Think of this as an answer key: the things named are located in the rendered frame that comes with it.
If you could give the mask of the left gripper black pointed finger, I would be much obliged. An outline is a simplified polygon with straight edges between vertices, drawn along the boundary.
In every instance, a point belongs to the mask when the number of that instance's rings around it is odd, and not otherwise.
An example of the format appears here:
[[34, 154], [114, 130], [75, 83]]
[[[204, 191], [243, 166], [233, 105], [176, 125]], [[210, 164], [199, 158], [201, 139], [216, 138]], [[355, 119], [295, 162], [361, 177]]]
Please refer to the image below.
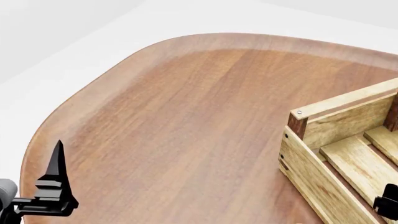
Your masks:
[[72, 194], [68, 180], [63, 143], [58, 140], [45, 174], [35, 186], [38, 188], [34, 197], [58, 203], [67, 203], [69, 207], [78, 207], [78, 201]]

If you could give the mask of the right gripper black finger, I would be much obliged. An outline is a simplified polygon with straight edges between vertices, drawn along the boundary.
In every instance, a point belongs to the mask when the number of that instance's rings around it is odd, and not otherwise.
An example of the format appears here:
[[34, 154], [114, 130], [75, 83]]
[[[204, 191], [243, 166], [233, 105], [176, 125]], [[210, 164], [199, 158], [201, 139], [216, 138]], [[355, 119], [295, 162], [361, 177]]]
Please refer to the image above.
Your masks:
[[398, 201], [398, 185], [387, 184], [385, 186], [382, 197], [391, 199], [393, 201]]

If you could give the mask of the light wooden slatted crate tray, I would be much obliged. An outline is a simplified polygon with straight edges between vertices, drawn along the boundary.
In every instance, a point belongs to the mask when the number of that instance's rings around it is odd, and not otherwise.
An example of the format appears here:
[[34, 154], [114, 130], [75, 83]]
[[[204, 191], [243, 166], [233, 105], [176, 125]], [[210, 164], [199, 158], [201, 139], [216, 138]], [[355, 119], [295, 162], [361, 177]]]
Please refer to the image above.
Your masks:
[[292, 110], [279, 169], [326, 224], [398, 224], [373, 209], [398, 185], [398, 78]]

